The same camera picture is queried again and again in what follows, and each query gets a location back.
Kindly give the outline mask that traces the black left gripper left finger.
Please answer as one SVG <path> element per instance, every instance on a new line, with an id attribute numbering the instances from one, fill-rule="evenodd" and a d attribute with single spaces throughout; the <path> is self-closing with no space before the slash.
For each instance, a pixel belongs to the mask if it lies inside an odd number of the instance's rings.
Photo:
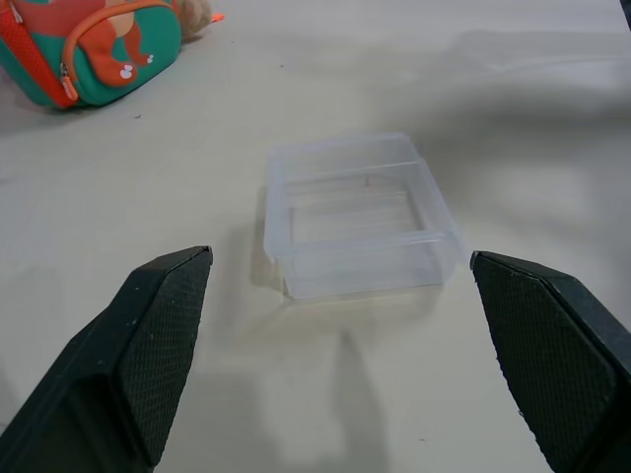
<path id="1" fill-rule="evenodd" d="M 136 268 L 0 435 L 0 473 L 153 473 L 191 369 L 208 246 Z"/>

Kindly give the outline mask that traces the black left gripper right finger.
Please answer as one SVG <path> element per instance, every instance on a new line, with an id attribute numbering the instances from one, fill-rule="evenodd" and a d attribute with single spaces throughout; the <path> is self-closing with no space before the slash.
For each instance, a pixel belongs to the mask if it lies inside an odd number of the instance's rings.
<path id="1" fill-rule="evenodd" d="M 476 251 L 497 361 L 554 473 L 631 473 L 631 332 L 575 277 Z"/>

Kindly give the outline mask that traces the clear plastic container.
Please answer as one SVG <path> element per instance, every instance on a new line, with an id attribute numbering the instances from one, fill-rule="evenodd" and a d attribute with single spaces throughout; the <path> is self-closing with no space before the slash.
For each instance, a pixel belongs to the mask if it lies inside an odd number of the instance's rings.
<path id="1" fill-rule="evenodd" d="M 427 162 L 393 132 L 272 152 L 263 249 L 293 299 L 440 286 L 468 260 Z"/>

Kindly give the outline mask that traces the green orange dinosaur bag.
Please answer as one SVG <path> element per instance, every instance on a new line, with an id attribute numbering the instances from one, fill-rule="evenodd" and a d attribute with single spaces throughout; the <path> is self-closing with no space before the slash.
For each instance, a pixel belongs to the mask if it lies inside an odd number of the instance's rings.
<path id="1" fill-rule="evenodd" d="M 171 66 L 175 0 L 0 0 L 0 68 L 34 103 L 103 106 Z"/>

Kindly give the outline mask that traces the beige plush toy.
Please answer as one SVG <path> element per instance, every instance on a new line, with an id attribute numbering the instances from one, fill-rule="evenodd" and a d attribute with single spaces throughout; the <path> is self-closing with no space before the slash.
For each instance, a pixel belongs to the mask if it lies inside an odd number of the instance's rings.
<path id="1" fill-rule="evenodd" d="M 211 25 L 213 13 L 209 0 L 176 0 L 175 2 L 183 40 L 194 39 Z"/>

